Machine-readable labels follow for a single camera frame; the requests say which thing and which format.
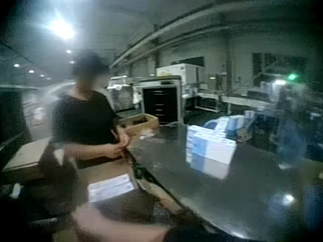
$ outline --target black cap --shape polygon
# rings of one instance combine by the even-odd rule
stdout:
[[[73,75],[99,75],[109,73],[109,66],[103,64],[99,56],[92,50],[83,50],[74,56]]]

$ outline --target green light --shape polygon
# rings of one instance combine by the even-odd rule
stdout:
[[[295,73],[292,73],[287,77],[287,79],[291,81],[294,81],[296,78],[298,78],[298,75]]]

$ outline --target black t-shirt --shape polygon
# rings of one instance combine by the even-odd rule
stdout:
[[[116,143],[112,134],[117,115],[106,97],[94,92],[89,100],[65,95],[53,111],[53,142],[102,145]]]

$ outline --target black table surface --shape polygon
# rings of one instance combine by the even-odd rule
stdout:
[[[304,234],[304,194],[322,163],[280,169],[275,154],[239,145],[227,176],[217,178],[186,162],[186,132],[181,124],[160,127],[129,151],[177,201],[228,234],[269,241]]]

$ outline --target woman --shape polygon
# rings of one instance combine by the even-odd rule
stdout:
[[[129,144],[129,137],[118,125],[106,97],[95,91],[97,78],[109,75],[109,68],[90,50],[80,53],[74,62],[76,84],[54,109],[52,141],[63,144],[67,157],[115,159]]]

